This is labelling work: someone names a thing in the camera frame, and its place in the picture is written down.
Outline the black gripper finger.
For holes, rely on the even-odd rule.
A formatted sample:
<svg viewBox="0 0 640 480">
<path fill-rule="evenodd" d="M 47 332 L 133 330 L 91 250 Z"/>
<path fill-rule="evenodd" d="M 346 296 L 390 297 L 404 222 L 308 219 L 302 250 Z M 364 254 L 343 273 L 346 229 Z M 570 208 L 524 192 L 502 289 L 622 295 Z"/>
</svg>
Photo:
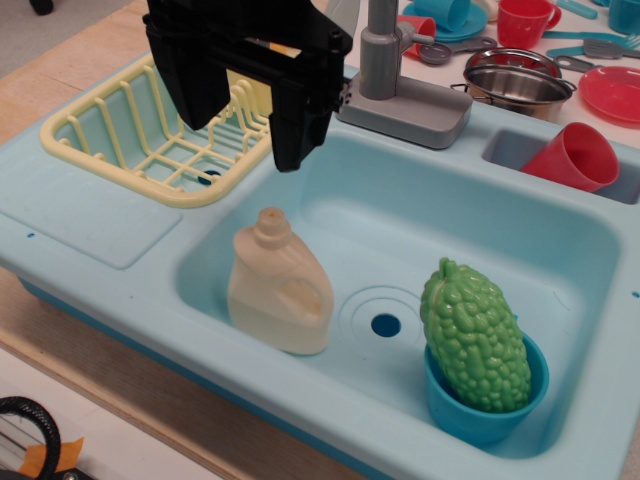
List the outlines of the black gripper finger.
<svg viewBox="0 0 640 480">
<path fill-rule="evenodd" d="M 203 128 L 230 101 L 227 71 L 207 59 L 195 41 L 149 33 L 156 67 L 181 119 Z"/>
<path fill-rule="evenodd" d="M 286 78 L 275 83 L 271 93 L 269 122 L 275 165 L 280 172 L 293 172 L 324 143 L 333 105 L 323 93 Z"/>
</svg>

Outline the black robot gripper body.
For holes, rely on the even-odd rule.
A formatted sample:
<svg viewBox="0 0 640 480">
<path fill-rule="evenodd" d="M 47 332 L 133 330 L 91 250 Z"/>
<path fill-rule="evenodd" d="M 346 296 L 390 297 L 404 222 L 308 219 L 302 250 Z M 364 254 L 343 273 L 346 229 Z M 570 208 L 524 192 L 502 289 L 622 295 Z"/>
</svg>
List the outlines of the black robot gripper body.
<svg viewBox="0 0 640 480">
<path fill-rule="evenodd" d="M 152 32 L 195 41 L 216 66 L 263 83 L 339 91 L 352 38 L 310 1 L 149 1 Z"/>
</svg>

